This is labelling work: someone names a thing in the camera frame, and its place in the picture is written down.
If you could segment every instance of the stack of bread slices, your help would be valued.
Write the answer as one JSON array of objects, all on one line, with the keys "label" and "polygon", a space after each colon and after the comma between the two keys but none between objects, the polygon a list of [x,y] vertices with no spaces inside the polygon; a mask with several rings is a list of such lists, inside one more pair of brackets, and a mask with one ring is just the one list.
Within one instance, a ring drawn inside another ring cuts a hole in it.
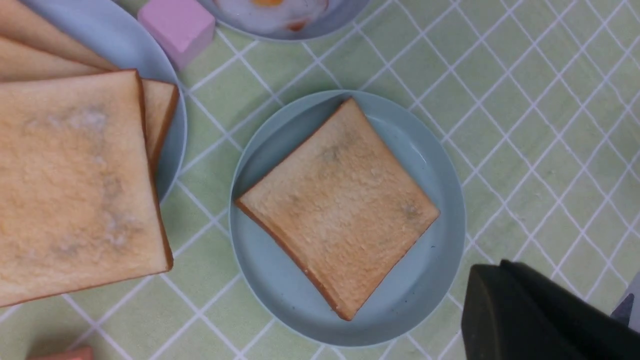
[{"label": "stack of bread slices", "polygon": [[0,307],[170,270],[153,175],[177,87],[0,8]]}]

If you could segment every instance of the bowl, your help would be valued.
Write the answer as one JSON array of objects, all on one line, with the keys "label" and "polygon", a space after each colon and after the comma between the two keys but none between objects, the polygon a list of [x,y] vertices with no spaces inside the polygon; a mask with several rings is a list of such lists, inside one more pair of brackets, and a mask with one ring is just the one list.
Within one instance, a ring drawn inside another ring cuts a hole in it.
[{"label": "bowl", "polygon": [[213,14],[216,21],[257,40],[276,42],[301,42],[330,35],[354,21],[367,7],[370,0],[329,0],[329,10],[320,19],[305,26],[300,31],[277,31],[269,34],[256,33],[245,29],[240,23],[226,16],[213,0],[198,0]]}]

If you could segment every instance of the egg yolk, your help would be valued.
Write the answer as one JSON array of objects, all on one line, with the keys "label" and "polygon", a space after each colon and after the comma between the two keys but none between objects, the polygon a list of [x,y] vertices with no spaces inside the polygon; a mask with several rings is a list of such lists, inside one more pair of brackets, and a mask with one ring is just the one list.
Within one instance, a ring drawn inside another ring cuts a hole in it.
[{"label": "egg yolk", "polygon": [[252,1],[254,4],[258,6],[274,7],[282,4],[282,1],[284,0],[252,0]]}]

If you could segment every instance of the orange block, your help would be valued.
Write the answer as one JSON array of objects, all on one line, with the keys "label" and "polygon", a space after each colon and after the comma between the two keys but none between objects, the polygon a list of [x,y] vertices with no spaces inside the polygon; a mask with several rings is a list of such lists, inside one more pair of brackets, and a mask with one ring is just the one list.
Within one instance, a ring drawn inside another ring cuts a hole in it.
[{"label": "orange block", "polygon": [[30,357],[28,360],[93,360],[93,350],[90,347],[83,347],[63,354]]}]

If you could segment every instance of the round plate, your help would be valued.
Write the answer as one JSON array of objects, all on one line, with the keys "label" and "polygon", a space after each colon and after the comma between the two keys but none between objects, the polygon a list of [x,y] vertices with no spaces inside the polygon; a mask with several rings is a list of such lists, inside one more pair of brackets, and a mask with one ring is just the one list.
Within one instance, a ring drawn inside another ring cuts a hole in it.
[{"label": "round plate", "polygon": [[[110,0],[23,0],[58,29],[82,42],[121,69],[138,69],[140,76],[177,84],[178,77],[160,45],[138,21]],[[187,144],[187,112],[180,99],[164,141],[156,191],[162,202],[171,190]]]},{"label": "round plate", "polygon": [[227,17],[213,3],[213,0],[199,0],[209,12],[213,14],[216,21],[242,33],[259,40],[272,40],[278,42],[298,42],[315,38],[325,37],[332,34],[352,22],[371,0],[330,0],[328,11],[317,21],[309,24],[301,31],[277,31],[269,34],[248,31],[237,21]]},{"label": "round plate", "polygon": [[275,113],[240,158],[231,199],[238,198],[352,96],[406,171],[441,211],[350,322],[341,320],[303,272],[255,222],[230,203],[236,258],[255,296],[294,331],[330,345],[361,347],[392,340],[421,323],[445,297],[465,241],[465,205],[456,171],[431,131],[401,106],[356,91],[306,96]]}]

